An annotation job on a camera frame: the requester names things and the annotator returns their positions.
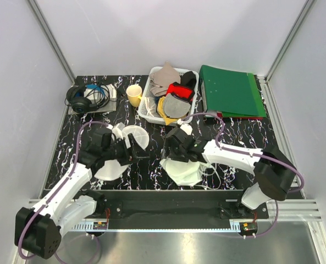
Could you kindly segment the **white mesh laundry bag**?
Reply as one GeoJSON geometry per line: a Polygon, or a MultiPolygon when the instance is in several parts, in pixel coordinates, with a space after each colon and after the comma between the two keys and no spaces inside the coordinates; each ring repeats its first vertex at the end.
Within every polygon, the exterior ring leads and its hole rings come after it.
{"type": "Polygon", "coordinates": [[[112,128],[112,133],[115,141],[104,152],[107,160],[94,175],[103,181],[119,179],[129,165],[150,157],[146,150],[150,137],[142,127],[119,123],[112,128]]]}

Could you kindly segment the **white bra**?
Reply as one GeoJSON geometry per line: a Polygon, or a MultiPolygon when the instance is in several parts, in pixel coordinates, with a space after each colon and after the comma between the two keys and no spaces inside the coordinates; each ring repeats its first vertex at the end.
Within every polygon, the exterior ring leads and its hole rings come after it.
{"type": "Polygon", "coordinates": [[[161,167],[169,178],[178,186],[197,186],[209,190],[217,190],[221,187],[222,181],[215,166],[203,162],[179,162],[170,158],[161,159],[161,167]],[[202,176],[216,175],[219,181],[218,187],[209,187],[207,184],[199,184],[203,181],[202,176]]]}

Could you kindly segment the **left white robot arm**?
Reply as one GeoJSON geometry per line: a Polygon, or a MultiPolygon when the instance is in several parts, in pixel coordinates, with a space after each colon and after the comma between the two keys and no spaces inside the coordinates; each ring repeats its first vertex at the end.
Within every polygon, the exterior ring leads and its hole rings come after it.
{"type": "Polygon", "coordinates": [[[148,133],[139,126],[103,127],[91,138],[77,142],[74,163],[53,189],[32,208],[21,208],[15,217],[14,244],[43,259],[52,257],[62,238],[87,216],[108,212],[106,198],[85,189],[93,177],[113,181],[127,167],[149,157],[148,133]]]}

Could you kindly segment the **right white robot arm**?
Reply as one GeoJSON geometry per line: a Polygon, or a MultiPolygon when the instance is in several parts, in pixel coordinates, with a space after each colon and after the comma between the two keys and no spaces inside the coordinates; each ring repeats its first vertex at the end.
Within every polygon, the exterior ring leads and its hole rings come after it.
{"type": "Polygon", "coordinates": [[[256,182],[244,191],[236,204],[239,216],[249,218],[269,200],[284,201],[290,192],[296,169],[277,148],[242,148],[217,140],[197,140],[191,129],[176,127],[165,137],[162,168],[178,186],[201,186],[202,174],[215,164],[248,172],[256,182]]]}

